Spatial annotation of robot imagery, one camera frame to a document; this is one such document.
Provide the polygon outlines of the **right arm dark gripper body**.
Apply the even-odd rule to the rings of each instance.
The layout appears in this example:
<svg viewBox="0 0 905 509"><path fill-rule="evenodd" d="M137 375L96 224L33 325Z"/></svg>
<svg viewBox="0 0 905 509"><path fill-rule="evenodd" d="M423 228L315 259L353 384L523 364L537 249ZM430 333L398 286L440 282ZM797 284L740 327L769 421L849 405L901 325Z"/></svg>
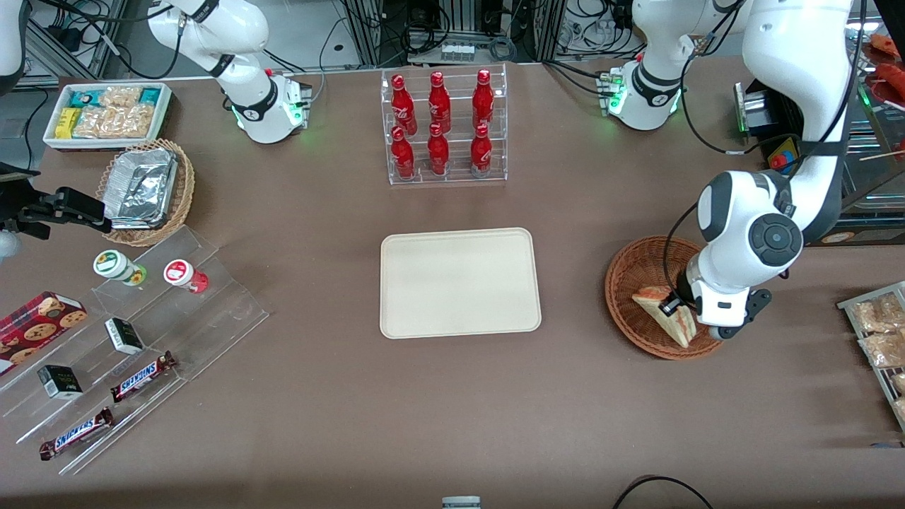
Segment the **right arm dark gripper body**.
<svg viewBox="0 0 905 509"><path fill-rule="evenodd" d="M19 213L39 200L39 192L33 188L32 179L39 176L36 170L1 165L1 229L14 234L35 236L33 228L20 222Z"/></svg>

